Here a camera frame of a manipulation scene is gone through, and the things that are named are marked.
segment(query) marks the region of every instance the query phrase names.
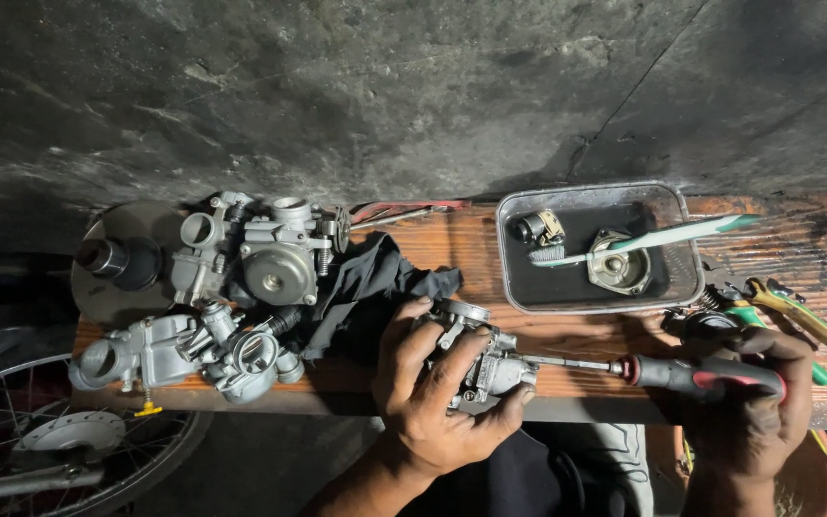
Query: black rag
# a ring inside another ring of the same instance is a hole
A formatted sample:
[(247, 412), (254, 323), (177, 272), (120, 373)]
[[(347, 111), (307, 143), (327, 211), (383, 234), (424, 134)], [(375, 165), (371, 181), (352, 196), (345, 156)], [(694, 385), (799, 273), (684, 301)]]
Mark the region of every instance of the black rag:
[(365, 365), (379, 356), (379, 339), (398, 306), (412, 298), (448, 298), (461, 287), (461, 271), (419, 270), (385, 232), (372, 232), (340, 255), (339, 267), (318, 282), (311, 318), (280, 338), (308, 360), (344, 355)]

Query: liquid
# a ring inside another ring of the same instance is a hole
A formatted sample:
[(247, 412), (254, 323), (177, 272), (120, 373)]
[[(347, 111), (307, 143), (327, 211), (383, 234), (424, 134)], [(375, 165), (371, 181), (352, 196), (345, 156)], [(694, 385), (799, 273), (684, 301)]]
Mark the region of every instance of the liquid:
[[(630, 203), (606, 208), (587, 208), (555, 212), (565, 233), (566, 256), (587, 253), (600, 230), (613, 230), (630, 236), (641, 236), (656, 229), (652, 212), (642, 203)], [(514, 214), (505, 223), (503, 252), (509, 273), (512, 299), (523, 307), (538, 305), (558, 306), (586, 302), (631, 300), (645, 301), (659, 298), (669, 288), (669, 271), (660, 247), (649, 251), (649, 282), (636, 296), (609, 291), (589, 281), (585, 262), (540, 268), (528, 261), (531, 246), (524, 242), (515, 228), (516, 222), (529, 215)]]

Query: red and black screwdriver handle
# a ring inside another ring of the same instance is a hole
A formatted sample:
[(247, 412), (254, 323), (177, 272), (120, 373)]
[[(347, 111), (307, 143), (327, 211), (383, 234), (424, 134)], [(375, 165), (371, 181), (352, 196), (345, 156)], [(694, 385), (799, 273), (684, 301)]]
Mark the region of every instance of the red and black screwdriver handle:
[(654, 359), (630, 353), (618, 360), (621, 378), (636, 386), (656, 386), (687, 393), (706, 402), (716, 402), (726, 394), (727, 382), (741, 385), (761, 384), (780, 396), (787, 396), (787, 385), (774, 370), (738, 360), (705, 357), (698, 360)]

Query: screwdriver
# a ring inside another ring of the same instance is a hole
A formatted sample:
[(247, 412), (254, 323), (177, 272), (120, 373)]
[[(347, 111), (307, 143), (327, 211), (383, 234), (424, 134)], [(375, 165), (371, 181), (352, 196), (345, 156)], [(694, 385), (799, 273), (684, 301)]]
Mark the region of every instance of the screwdriver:
[(768, 394), (776, 394), (781, 399), (787, 396), (787, 386), (776, 371), (717, 357), (698, 360), (654, 359), (638, 353), (605, 361), (569, 360), (520, 353), (508, 353), (506, 357), (540, 364), (602, 370), (617, 375), (630, 385), (662, 387), (689, 394), (705, 402), (717, 402), (723, 398), (726, 392), (724, 381), (741, 385), (761, 384), (766, 386)]

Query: crack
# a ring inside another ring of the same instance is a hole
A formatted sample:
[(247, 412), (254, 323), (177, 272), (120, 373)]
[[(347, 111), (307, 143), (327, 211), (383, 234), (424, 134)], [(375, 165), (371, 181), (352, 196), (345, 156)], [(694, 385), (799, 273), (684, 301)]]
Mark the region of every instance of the crack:
[(646, 72), (644, 72), (643, 75), (640, 76), (634, 87), (630, 88), (630, 91), (627, 93), (624, 100), (622, 100), (621, 103), (617, 105), (617, 109), (615, 109), (614, 112), (612, 112), (611, 115), (608, 116), (608, 119), (604, 121), (602, 127), (599, 128), (597, 132), (595, 132), (595, 135), (592, 136), (591, 139), (584, 139), (585, 142), (582, 144), (582, 146), (579, 149), (577, 149), (570, 157), (570, 169), (567, 171), (566, 176), (563, 177), (563, 181), (568, 181), (570, 176), (573, 174), (573, 171), (576, 170), (576, 168), (582, 162), (582, 159), (585, 158), (586, 151), (588, 151), (592, 144), (594, 144), (595, 141), (598, 140), (599, 135), (602, 135), (604, 128), (608, 127), (608, 124), (612, 121), (612, 119), (614, 119), (615, 115), (617, 115), (617, 112), (620, 112), (621, 108), (624, 108), (624, 105), (627, 103), (627, 100), (630, 100), (630, 96), (634, 95), (634, 92), (637, 91), (637, 88), (639, 88), (640, 84), (643, 82), (643, 79), (646, 79), (646, 77), (649, 76), (649, 72), (653, 69), (654, 66), (656, 66), (657, 63), (659, 63), (659, 60), (662, 59), (662, 56), (665, 55), (665, 53), (667, 53), (669, 49), (672, 48), (672, 45), (675, 44), (675, 41), (678, 41), (678, 38), (684, 33), (684, 31), (687, 30), (688, 27), (691, 27), (691, 24), (694, 23), (695, 19), (697, 18), (697, 15), (699, 15), (701, 10), (704, 9), (704, 6), (706, 6), (709, 3), (710, 0), (705, 0), (703, 4), (697, 7), (695, 14), (692, 15), (688, 22), (684, 24), (684, 27), (678, 31), (678, 34), (675, 34), (675, 37), (672, 38), (672, 41), (670, 41), (669, 44), (666, 45), (664, 49), (662, 49), (662, 52), (660, 52), (659, 55), (656, 56), (656, 59), (654, 59), (653, 62), (649, 64), (649, 68), (647, 68)]

